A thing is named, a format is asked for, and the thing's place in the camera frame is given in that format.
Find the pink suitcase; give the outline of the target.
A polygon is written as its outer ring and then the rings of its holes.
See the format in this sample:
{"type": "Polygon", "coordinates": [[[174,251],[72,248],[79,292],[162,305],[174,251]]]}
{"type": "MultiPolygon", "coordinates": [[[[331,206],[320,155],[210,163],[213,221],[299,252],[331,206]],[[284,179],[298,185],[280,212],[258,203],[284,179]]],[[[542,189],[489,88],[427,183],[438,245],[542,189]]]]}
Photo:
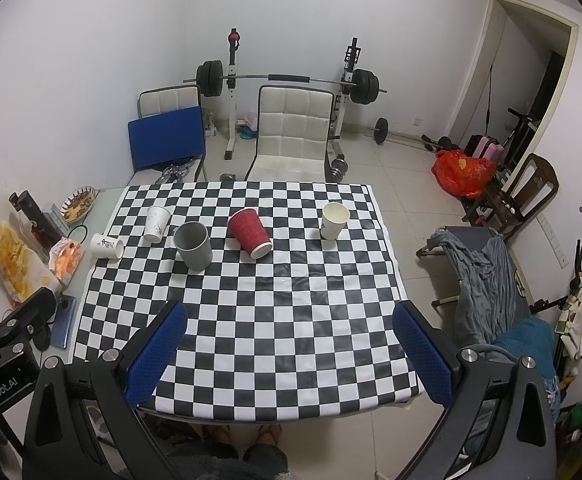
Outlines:
{"type": "Polygon", "coordinates": [[[479,136],[479,141],[472,153],[473,158],[484,158],[491,162],[500,162],[504,156],[505,147],[489,136],[479,136]]]}

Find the black white checkered tablecloth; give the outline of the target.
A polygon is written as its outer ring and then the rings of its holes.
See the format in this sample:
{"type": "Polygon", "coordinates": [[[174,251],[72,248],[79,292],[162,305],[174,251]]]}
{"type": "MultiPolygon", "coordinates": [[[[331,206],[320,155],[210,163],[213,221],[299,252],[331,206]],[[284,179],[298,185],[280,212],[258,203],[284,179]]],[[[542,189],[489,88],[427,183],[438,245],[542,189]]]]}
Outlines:
{"type": "Polygon", "coordinates": [[[118,260],[98,260],[82,295],[73,358],[120,349],[163,304],[182,302],[185,336],[148,408],[208,422],[286,422],[406,402],[421,383],[392,328],[406,296],[389,232],[366,184],[199,182],[135,185],[120,193],[105,233],[118,260]],[[320,236],[323,207],[349,222],[320,236]],[[148,209],[171,212],[159,244],[143,239],[148,209]],[[228,231],[257,211],[273,249],[253,260],[228,231]],[[201,272],[174,244],[182,224],[204,224],[213,249],[201,272]]]}

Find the blue smartphone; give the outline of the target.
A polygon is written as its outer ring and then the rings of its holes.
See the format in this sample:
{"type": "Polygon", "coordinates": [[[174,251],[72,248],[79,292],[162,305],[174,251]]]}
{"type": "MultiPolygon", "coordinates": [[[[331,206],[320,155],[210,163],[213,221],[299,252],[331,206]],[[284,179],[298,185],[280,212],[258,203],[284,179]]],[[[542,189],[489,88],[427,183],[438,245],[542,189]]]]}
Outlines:
{"type": "Polygon", "coordinates": [[[68,344],[68,336],[73,325],[77,300],[73,296],[59,297],[56,315],[51,327],[50,344],[57,349],[64,350],[68,344]]]}

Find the white barbell rack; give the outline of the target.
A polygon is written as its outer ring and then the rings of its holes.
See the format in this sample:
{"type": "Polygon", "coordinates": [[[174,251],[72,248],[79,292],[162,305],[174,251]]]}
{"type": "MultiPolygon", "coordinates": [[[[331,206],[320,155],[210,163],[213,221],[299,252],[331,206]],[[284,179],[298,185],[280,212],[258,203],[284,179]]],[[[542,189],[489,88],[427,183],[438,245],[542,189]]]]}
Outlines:
{"type": "MultiPolygon", "coordinates": [[[[230,29],[227,38],[229,44],[228,74],[237,74],[237,52],[240,47],[240,39],[241,37],[236,27],[230,29]]],[[[358,63],[360,53],[361,47],[358,45],[358,38],[353,37],[345,51],[343,72],[339,80],[352,79],[352,73],[358,63]]],[[[228,89],[229,93],[229,126],[225,159],[230,160],[233,158],[233,151],[235,150],[237,138],[237,81],[229,82],[225,87],[228,89]]],[[[335,111],[331,113],[328,136],[328,146],[333,149],[334,154],[336,155],[343,154],[340,146],[340,136],[347,103],[349,103],[349,96],[338,87],[338,93],[334,98],[335,111]]]]}

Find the cream paper cup with print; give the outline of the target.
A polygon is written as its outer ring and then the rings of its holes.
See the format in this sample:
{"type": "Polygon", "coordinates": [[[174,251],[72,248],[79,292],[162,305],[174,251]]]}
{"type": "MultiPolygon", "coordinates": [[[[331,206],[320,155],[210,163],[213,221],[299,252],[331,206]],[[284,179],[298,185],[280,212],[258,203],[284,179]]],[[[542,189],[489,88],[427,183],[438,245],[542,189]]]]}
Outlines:
{"type": "Polygon", "coordinates": [[[341,203],[327,203],[323,207],[320,236],[325,240],[336,240],[349,222],[349,209],[341,203]]]}

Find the small dumbbell bar on floor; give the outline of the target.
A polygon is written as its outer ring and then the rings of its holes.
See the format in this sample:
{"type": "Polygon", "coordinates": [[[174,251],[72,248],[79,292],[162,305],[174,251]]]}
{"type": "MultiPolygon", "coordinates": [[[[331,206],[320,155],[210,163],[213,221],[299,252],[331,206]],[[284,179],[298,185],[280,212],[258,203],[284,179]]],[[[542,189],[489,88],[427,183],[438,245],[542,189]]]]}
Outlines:
{"type": "Polygon", "coordinates": [[[385,142],[393,142],[408,145],[412,148],[423,148],[432,153],[436,153],[444,148],[444,145],[435,142],[428,136],[413,136],[412,134],[391,130],[387,118],[384,117],[378,118],[375,125],[366,128],[365,136],[368,136],[377,145],[383,145],[385,142]]]}

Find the white bamboo print paper cup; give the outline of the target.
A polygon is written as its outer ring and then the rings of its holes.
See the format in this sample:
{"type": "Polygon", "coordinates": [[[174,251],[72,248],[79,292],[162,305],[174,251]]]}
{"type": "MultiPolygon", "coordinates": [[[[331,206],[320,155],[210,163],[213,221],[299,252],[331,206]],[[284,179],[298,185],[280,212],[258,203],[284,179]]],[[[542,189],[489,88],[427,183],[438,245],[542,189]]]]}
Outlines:
{"type": "Polygon", "coordinates": [[[151,206],[147,212],[143,239],[150,244],[159,244],[166,235],[171,212],[162,206],[151,206]]]}

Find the black dumbbell on floor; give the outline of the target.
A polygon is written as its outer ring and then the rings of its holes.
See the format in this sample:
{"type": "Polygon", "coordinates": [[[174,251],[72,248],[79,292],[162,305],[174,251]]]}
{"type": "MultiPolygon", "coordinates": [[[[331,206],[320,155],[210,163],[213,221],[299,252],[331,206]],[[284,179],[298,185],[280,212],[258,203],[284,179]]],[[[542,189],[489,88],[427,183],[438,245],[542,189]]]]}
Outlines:
{"type": "Polygon", "coordinates": [[[334,159],[326,159],[325,178],[327,182],[340,183],[349,170],[349,164],[343,154],[338,154],[334,159]]]}

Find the white chair behind blue chair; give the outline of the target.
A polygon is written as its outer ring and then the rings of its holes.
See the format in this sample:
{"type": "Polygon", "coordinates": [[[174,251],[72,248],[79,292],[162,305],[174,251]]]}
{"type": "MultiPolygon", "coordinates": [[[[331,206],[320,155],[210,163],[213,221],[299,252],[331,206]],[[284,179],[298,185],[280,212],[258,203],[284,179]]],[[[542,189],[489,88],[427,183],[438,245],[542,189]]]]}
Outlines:
{"type": "Polygon", "coordinates": [[[163,87],[143,91],[137,100],[138,117],[145,118],[175,110],[199,106],[200,90],[195,84],[180,84],[180,86],[163,87]]]}

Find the orange snack packet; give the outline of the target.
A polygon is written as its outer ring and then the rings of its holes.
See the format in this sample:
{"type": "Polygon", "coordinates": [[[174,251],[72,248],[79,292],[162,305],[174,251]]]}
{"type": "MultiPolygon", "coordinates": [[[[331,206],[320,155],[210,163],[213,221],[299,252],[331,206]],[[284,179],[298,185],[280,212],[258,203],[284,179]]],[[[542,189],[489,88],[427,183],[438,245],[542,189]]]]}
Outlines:
{"type": "Polygon", "coordinates": [[[49,270],[64,285],[70,283],[82,261],[82,245],[62,237],[49,252],[49,270]]]}

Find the yellow snack bag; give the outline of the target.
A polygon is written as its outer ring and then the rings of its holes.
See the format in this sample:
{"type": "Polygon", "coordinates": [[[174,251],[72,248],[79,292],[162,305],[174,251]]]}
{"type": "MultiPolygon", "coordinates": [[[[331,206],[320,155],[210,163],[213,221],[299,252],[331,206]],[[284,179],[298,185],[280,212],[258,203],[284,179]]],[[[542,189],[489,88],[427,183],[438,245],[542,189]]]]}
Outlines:
{"type": "Polygon", "coordinates": [[[40,288],[54,296],[61,292],[58,279],[4,221],[0,222],[0,280],[14,304],[22,304],[40,288]]]}

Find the grey ribbed mug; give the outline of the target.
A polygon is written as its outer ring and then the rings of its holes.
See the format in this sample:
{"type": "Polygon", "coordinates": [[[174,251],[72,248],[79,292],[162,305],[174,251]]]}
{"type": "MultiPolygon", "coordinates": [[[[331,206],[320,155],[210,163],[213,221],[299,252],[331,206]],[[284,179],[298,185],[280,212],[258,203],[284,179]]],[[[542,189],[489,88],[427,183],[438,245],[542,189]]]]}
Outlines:
{"type": "Polygon", "coordinates": [[[188,221],[178,226],[173,239],[178,254],[190,271],[201,272],[212,263],[213,249],[204,224],[188,221]]]}

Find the plate of snacks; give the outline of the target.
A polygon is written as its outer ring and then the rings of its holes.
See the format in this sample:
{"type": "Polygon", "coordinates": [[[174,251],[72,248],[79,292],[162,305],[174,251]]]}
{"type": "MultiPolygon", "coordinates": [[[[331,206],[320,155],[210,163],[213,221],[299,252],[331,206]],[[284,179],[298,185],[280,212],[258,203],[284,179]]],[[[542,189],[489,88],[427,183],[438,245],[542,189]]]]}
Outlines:
{"type": "Polygon", "coordinates": [[[92,208],[98,196],[93,186],[83,186],[75,190],[60,207],[60,214],[69,226],[82,221],[92,208]]]}

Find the grey cloth on cot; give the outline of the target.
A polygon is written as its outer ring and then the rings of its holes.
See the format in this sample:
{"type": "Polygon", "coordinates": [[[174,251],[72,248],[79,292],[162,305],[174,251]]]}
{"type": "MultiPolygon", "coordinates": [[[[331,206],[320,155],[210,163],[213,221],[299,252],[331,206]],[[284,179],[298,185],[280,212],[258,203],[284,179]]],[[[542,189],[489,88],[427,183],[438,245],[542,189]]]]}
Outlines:
{"type": "Polygon", "coordinates": [[[444,226],[429,236],[425,250],[440,250],[456,276],[457,344],[490,344],[530,316],[517,268],[500,234],[486,226],[444,226]]]}

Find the dark wooden chair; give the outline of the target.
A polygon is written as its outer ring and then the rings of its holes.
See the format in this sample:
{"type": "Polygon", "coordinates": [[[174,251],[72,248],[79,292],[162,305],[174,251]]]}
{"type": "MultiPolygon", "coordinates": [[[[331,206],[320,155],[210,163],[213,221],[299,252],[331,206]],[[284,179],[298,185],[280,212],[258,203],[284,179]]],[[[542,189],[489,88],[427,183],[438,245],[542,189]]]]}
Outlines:
{"type": "Polygon", "coordinates": [[[508,188],[503,188],[495,179],[486,183],[462,220],[471,226],[482,226],[495,219],[496,231],[510,240],[543,211],[558,190],[554,166],[544,157],[531,153],[508,188]]]}

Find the red plastic bag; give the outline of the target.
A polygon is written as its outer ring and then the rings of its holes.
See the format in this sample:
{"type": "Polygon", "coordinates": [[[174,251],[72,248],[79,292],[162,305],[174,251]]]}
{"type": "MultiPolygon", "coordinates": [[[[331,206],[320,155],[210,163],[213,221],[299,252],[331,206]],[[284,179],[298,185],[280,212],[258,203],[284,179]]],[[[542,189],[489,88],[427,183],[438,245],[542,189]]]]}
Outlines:
{"type": "Polygon", "coordinates": [[[457,198],[478,198],[496,172],[496,162],[467,156],[463,151],[440,151],[431,168],[443,190],[457,198]]]}

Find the red ripple paper cup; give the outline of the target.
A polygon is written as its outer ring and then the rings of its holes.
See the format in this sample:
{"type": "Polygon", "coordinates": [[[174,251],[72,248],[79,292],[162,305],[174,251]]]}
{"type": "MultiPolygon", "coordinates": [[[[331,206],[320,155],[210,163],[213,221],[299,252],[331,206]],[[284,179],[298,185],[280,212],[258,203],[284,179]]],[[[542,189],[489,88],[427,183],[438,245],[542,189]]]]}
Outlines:
{"type": "Polygon", "coordinates": [[[227,226],[230,234],[251,259],[263,258],[273,249],[273,242],[255,209],[240,209],[229,218],[227,226]]]}

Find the white padded chair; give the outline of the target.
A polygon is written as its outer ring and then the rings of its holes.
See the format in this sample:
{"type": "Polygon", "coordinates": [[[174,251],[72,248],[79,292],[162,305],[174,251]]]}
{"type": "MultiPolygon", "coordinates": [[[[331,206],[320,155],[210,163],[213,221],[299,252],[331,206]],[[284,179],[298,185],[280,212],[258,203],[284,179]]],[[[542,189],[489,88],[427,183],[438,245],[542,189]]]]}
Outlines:
{"type": "Polygon", "coordinates": [[[323,182],[334,95],[328,91],[259,88],[257,137],[248,181],[323,182]]]}

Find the teal towel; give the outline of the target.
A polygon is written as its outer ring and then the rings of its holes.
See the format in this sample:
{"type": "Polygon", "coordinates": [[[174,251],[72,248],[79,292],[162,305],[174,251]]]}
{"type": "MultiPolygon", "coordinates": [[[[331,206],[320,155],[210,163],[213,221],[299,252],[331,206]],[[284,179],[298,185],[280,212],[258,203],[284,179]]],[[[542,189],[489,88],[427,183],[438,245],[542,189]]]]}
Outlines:
{"type": "Polygon", "coordinates": [[[494,346],[504,349],[515,358],[530,356],[540,369],[544,379],[556,377],[554,367],[554,331],[541,318],[530,316],[493,341],[494,346]]]}

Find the blue folding chair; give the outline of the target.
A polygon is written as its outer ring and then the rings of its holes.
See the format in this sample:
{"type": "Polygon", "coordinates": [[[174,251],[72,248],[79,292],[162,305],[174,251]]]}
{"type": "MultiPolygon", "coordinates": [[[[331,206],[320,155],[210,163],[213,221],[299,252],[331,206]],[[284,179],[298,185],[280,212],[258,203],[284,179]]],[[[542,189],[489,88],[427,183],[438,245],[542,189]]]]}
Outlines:
{"type": "Polygon", "coordinates": [[[129,185],[195,182],[206,155],[202,108],[192,106],[128,122],[129,185]]]}

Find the folding cot frame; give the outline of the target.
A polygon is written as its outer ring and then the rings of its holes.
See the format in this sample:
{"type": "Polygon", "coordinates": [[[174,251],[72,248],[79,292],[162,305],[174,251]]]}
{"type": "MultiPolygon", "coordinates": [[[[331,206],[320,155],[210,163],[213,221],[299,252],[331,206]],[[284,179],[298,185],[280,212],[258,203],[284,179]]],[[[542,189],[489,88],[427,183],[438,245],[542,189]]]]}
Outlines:
{"type": "Polygon", "coordinates": [[[416,257],[444,258],[460,287],[459,298],[473,306],[529,312],[504,238],[486,226],[442,226],[417,250],[416,257]]]}

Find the barbell with black plates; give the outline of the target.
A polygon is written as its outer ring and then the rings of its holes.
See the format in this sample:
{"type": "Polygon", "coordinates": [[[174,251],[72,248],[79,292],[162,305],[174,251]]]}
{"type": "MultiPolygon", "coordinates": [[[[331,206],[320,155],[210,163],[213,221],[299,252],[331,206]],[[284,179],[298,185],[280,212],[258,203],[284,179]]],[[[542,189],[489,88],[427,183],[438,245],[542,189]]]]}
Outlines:
{"type": "Polygon", "coordinates": [[[195,78],[183,80],[184,84],[196,84],[203,96],[215,98],[223,92],[224,86],[239,79],[256,79],[274,82],[289,82],[289,84],[331,84],[339,87],[356,104],[368,105],[376,101],[380,93],[387,90],[380,87],[380,80],[370,70],[354,70],[351,80],[329,80],[312,78],[310,76],[290,74],[224,74],[221,61],[205,61],[199,65],[195,78]]]}

